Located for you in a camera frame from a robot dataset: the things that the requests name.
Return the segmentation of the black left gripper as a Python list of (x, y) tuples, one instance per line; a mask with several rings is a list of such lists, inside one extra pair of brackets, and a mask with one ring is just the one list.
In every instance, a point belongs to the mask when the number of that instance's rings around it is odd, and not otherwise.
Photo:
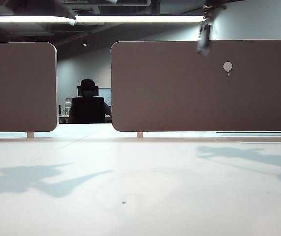
[(58, 0), (6, 0), (5, 7), (18, 15), (61, 15), (72, 26), (77, 22), (77, 14)]

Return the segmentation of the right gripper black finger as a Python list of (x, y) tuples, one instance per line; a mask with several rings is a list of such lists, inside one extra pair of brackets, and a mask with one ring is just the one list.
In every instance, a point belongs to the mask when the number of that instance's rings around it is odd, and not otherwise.
[(226, 0), (205, 0), (203, 10), (209, 11), (215, 9), (226, 9), (226, 3)]

